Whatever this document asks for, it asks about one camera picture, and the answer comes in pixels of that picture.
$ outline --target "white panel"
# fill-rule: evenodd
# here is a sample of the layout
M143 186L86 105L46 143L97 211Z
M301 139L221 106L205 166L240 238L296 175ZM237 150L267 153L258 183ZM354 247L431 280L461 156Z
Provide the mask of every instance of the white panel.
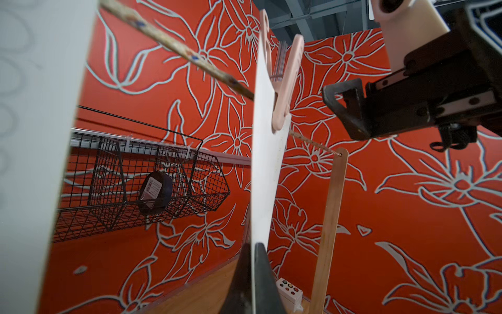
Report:
M36 312L96 6L0 2L1 313Z
M286 149L291 115L288 114L280 131L272 129L275 90L269 79L260 36L255 80L253 110L253 155L251 158L251 260L255 260L255 244L269 243L270 224L276 199L277 183ZM253 313L255 304L255 268L251 263Z
M373 15L373 5L371 4L371 0L368 0L368 10L369 10L369 19L374 21L375 20L375 17Z
M333 1L334 4L335 4L335 2L338 4L337 6L331 7L328 9L324 9L322 11L317 11L317 8L315 8L316 10L314 10L314 7L312 7L312 14L310 16L313 19L316 19L316 18L320 18L320 17L326 16L326 15L336 14L339 12L345 12L350 9L360 8L360 6L361 6L361 1L356 1L356 2L351 2L351 1L347 1L347 0Z

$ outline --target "red floral wallpaper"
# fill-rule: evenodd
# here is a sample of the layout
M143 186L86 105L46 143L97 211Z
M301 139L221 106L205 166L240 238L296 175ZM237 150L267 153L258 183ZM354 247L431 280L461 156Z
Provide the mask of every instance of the red floral wallpaper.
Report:
M250 1L123 2L254 89L259 12ZM86 68L81 105L202 138L204 149L250 156L252 102L104 11L97 12ZM76 126L198 144L84 110ZM131 312L234 257L250 171L227 164L223 171L231 194L216 212L54 244L39 312Z
M389 74L381 31L307 43L295 131L350 152L326 309L331 313L502 313L502 139L437 153L434 128L356 142L320 89ZM332 157L290 138L269 259L312 291Z
M259 20L250 0L123 2L253 90ZM428 148L435 129L355 142L322 103L323 85L372 81L388 67L379 30L305 47L293 128L350 151L327 310L502 312L500 138L480 130L477 144L445 154ZM97 12L86 68L82 105L250 156L252 102L105 12ZM85 111L78 118L81 128L196 144ZM331 158L290 138L277 191L269 258L307 297ZM231 194L216 212L54 244L39 312L135 311L238 254L250 174L232 165L224 172Z

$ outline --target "wooden dowel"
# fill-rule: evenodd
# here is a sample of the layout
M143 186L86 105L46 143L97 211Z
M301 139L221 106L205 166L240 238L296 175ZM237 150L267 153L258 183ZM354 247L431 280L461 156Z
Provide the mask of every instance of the wooden dowel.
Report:
M121 21L131 25L132 27L157 41L161 45L169 48L189 62L200 67L206 73L208 73L215 79L225 83L237 93L243 95L246 98L254 100L255 96L253 92L242 86L233 76L221 71L211 63L204 60L197 52L190 49L187 45L177 41L173 37L166 34L164 31L147 22L147 20L143 19L136 10L131 9L116 0L99 0L99 4L103 9L110 12Z
M338 216L340 214L343 184L345 182L348 159L348 152L346 149L339 148L336 151L340 153L342 157L334 158L333 167L331 168L328 197L326 198L326 209L324 210L321 242L319 244L319 251L317 252L317 264L314 274L314 285L312 287L309 314L322 314L324 311L324 300L328 288L331 261L333 259L336 226L338 225Z

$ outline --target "wooden popsicle stick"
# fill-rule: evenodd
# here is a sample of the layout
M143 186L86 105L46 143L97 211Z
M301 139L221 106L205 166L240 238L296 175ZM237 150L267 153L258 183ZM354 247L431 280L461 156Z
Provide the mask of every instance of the wooden popsicle stick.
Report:
M341 158L334 158L333 167L331 168L309 314L322 314L324 311L324 300L335 246L336 226L338 225L348 160L348 151L346 149L339 148L336 151L341 154Z

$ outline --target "black tape roll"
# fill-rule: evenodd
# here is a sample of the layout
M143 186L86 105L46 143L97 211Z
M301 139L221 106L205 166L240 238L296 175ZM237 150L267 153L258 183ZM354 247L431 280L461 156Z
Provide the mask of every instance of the black tape roll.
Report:
M158 192L153 198L150 193ZM140 189L138 208L143 215L156 215L166 210L173 195L173 179L160 171L150 173Z

